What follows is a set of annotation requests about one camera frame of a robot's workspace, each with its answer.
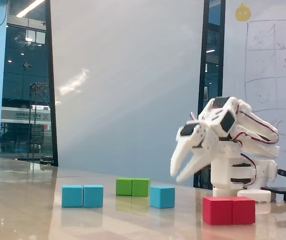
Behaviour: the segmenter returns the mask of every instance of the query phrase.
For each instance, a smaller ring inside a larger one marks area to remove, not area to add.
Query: green cube
[[[132,196],[132,178],[118,178],[116,180],[116,195]]]
[[[148,197],[151,188],[151,180],[149,178],[133,179],[132,195],[135,197]]]

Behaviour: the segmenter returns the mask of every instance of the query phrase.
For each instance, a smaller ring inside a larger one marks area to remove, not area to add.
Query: blue cube
[[[84,186],[84,208],[101,208],[103,207],[104,187],[102,185],[85,185]]]
[[[175,206],[175,188],[170,186],[152,186],[150,192],[151,207],[169,209]]]
[[[83,206],[83,186],[64,185],[62,188],[62,207],[81,208]]]

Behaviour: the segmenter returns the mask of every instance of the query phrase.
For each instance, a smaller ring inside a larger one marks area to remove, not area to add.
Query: red wire
[[[240,140],[235,140],[235,141],[237,141],[241,146],[243,146],[243,142],[242,141],[240,141]]]
[[[269,129],[270,131],[272,131],[273,133],[277,134],[277,137],[278,137],[277,141],[276,141],[275,143],[268,143],[268,144],[276,144],[276,143],[279,141],[279,134],[278,134],[277,132],[275,132],[274,130],[272,130],[269,126],[267,126],[267,125],[265,125],[265,124],[263,124],[263,123],[257,121],[256,119],[254,119],[253,117],[251,117],[251,116],[249,116],[248,114],[244,113],[243,111],[239,111],[239,112],[242,113],[242,114],[244,114],[245,116],[247,116],[247,117],[250,118],[251,120],[257,122],[258,124],[260,124],[260,125],[262,125],[262,126],[268,128],[268,129]]]
[[[192,120],[195,120],[195,119],[196,119],[193,112],[191,112],[191,118],[192,118]]]
[[[254,165],[254,168],[255,168],[255,171],[256,171],[256,173],[255,173],[255,178],[254,178],[254,180],[253,180],[251,183],[247,184],[247,186],[253,185],[254,182],[256,181],[256,178],[257,178],[257,167],[256,167],[256,164],[254,163],[253,160],[251,160],[251,159],[250,159],[249,157],[247,157],[245,154],[241,153],[241,156],[243,156],[244,158],[246,158],[248,161],[251,162],[252,165]]]
[[[248,135],[247,133],[245,133],[244,131],[241,131],[241,132],[238,133],[238,134],[236,135],[236,137],[234,137],[232,140],[233,140],[233,141],[236,141],[237,138],[238,138],[240,135],[243,135],[243,134],[245,134],[246,136],[250,136],[250,135]],[[250,137],[252,138],[252,140],[255,140],[255,141],[258,141],[258,142],[261,142],[261,143],[264,143],[264,144],[276,144],[276,142],[274,142],[274,141],[265,141],[265,140],[262,140],[262,139],[259,139],[259,138],[253,137],[253,136],[250,136]]]

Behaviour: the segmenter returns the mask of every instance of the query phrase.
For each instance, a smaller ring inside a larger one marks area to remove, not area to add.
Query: red block
[[[244,197],[230,197],[233,201],[233,224],[250,225],[256,222],[256,203],[254,200]]]
[[[203,221],[209,225],[232,225],[233,200],[228,197],[203,198]]]

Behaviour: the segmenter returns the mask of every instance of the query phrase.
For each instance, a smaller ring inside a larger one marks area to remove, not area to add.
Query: whiteboard
[[[276,162],[286,170],[286,1],[226,0],[225,24],[223,95],[278,128]],[[271,185],[286,187],[286,178]]]
[[[60,168],[174,183],[176,133],[198,106],[204,1],[50,4]]]

